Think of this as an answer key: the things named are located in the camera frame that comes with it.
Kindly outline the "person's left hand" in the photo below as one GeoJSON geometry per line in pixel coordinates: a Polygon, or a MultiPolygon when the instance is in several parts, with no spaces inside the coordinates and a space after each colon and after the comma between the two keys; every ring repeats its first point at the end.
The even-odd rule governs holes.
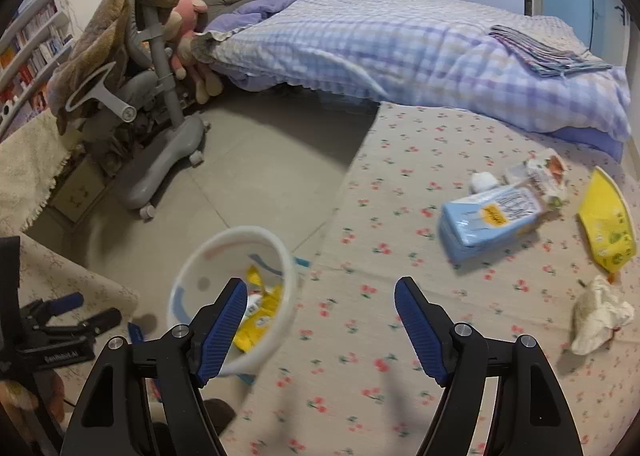
{"type": "MultiPolygon", "coordinates": [[[[43,378],[43,390],[50,393],[47,402],[52,418],[59,424],[65,418],[64,382],[56,372],[40,372],[43,378]]],[[[36,395],[21,384],[11,380],[1,381],[1,405],[17,430],[25,430],[25,414],[38,408],[36,395]]]]}

